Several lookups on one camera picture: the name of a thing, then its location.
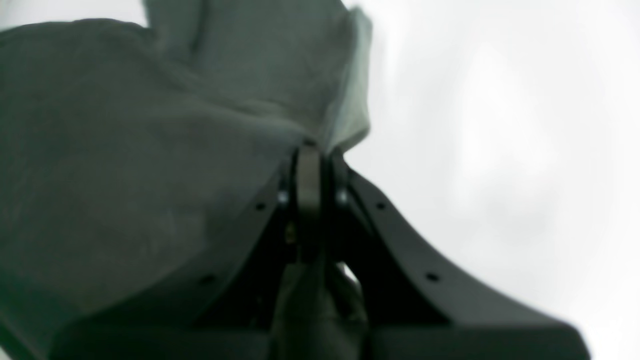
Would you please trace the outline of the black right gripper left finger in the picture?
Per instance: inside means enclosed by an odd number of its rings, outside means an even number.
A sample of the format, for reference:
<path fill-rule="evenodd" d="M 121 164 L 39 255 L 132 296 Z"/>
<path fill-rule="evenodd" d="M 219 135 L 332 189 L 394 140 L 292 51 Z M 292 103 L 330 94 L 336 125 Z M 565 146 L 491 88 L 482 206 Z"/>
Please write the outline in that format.
<path fill-rule="evenodd" d="M 293 259 L 289 223 L 320 205 L 321 155 L 304 145 L 212 244 L 185 265 L 55 337 L 52 360 L 270 360 L 282 272 Z"/>

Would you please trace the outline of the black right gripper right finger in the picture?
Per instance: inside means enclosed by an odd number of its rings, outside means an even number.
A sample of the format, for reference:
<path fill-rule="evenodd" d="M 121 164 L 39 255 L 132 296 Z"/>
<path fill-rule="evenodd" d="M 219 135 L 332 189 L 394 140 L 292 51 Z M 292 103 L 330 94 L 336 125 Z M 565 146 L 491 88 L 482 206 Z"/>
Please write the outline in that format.
<path fill-rule="evenodd" d="M 362 287 L 366 360 L 589 360 L 580 333 L 469 275 L 342 153 L 327 160 L 336 255 Z"/>

